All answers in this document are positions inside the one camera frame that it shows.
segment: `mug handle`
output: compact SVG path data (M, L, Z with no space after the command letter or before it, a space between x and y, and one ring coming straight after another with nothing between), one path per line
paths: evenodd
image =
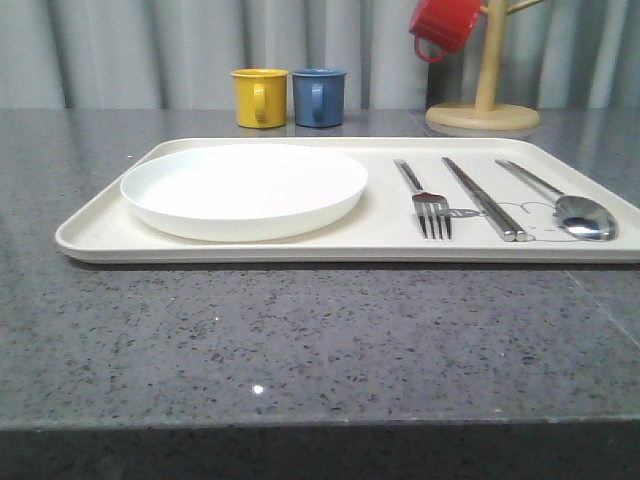
M267 102L264 85L256 83L253 86L253 100L255 105L256 120L258 123L267 123Z
M324 115L322 115L322 104L324 103L324 87L321 83L314 83L311 87L311 104L313 106L313 119L316 122L322 122Z
M445 51L443 49L440 49L440 53L437 56L435 56L435 57L426 56L420 50L420 38L419 37L413 37L413 49L416 51L416 55L418 55L425 62L429 62L429 63L439 62L440 60L442 60L444 58L444 54L445 54Z

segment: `blue mug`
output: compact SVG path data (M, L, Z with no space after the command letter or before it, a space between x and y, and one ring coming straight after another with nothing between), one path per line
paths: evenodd
M291 77L296 124L313 128L341 125L346 75L344 70L335 68L294 70Z

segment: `wooden base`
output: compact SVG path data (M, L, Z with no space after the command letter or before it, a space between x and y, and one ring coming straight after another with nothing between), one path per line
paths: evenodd
M450 127L474 130L520 130L540 124L538 112L518 105L496 104L489 112L472 103L441 103L427 110L426 119Z

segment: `mug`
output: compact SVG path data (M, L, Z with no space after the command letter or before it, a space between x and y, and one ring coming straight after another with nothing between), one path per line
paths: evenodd
M313 128L342 124L346 75L336 68L294 70L291 78L296 124Z
M245 68L231 72L241 127L273 128L287 123L286 70Z
M446 53L460 50L478 20L481 6L482 0L420 0L409 23L416 55L427 62L439 62ZM420 39L434 43L440 52L435 57L425 55Z

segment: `spoon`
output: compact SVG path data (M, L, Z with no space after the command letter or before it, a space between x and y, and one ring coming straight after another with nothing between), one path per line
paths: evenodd
M613 240L618 235L618 222L613 214L590 198L565 195L554 186L511 161L496 163L525 181L534 181L555 195L555 215L567 232L580 240Z

